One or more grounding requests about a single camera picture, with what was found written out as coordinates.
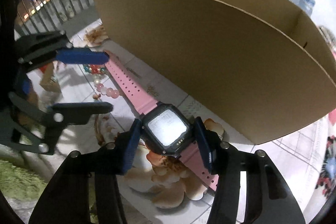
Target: watch screen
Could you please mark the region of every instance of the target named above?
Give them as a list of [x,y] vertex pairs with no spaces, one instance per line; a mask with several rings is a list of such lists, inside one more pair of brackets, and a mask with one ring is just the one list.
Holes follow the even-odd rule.
[[148,128],[164,146],[171,145],[187,130],[184,122],[170,109],[151,120]]

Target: smartwatch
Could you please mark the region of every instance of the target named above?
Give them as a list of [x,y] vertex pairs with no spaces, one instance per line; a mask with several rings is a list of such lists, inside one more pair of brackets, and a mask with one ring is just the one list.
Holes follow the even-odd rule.
[[142,121],[142,135],[148,148],[156,154],[180,156],[179,160],[213,190],[218,175],[204,168],[198,145],[192,134],[192,124],[172,104],[158,102],[129,74],[116,55],[109,53],[105,64],[113,79],[125,93]]

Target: cardboard box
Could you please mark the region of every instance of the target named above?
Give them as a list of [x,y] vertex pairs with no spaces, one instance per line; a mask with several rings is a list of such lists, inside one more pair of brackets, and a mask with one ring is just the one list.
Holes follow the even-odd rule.
[[336,64],[289,0],[94,0],[109,37],[255,144],[336,108]]

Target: pink bead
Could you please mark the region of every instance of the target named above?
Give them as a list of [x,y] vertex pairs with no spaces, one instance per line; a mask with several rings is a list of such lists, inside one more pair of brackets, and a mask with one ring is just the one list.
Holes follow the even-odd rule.
[[97,88],[97,91],[100,92],[101,91],[101,88],[103,88],[104,85],[103,84],[98,84],[96,85],[96,88]]
[[112,88],[108,88],[107,91],[106,91],[106,96],[111,97],[112,94],[113,94],[113,89]]
[[111,97],[113,99],[117,99],[119,97],[119,91],[118,90],[113,90]]

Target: green rug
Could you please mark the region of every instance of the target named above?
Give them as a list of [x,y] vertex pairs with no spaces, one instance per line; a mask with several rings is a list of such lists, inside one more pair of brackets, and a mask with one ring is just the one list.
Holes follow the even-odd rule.
[[38,175],[0,160],[0,190],[6,198],[37,200],[46,185]]

